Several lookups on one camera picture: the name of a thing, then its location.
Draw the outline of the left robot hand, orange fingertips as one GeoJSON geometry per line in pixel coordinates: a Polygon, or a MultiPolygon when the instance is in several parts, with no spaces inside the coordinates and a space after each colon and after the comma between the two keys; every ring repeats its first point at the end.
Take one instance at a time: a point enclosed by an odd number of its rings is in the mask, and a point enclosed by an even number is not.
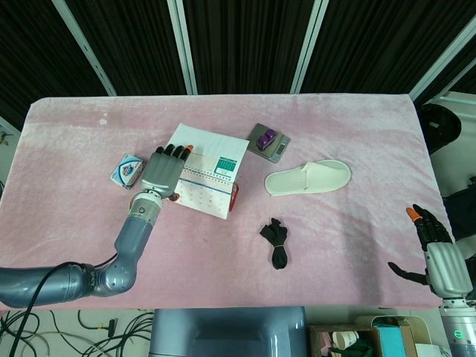
{"type": "Polygon", "coordinates": [[[168,144],[166,147],[158,147],[150,156],[141,176],[141,189],[153,191],[161,199],[177,201],[179,194],[175,189],[192,151],[191,145],[183,147],[168,144]]]}

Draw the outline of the right robot hand, orange fingertips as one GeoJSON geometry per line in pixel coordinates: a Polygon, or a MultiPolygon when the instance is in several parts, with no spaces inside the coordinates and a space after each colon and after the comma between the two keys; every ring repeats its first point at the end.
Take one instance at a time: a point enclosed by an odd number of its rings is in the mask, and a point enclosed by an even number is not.
{"type": "Polygon", "coordinates": [[[428,210],[414,204],[405,209],[419,238],[425,259],[423,274],[387,265],[397,276],[428,286],[439,298],[463,299],[473,289],[463,253],[451,239],[446,227],[428,210]]]}

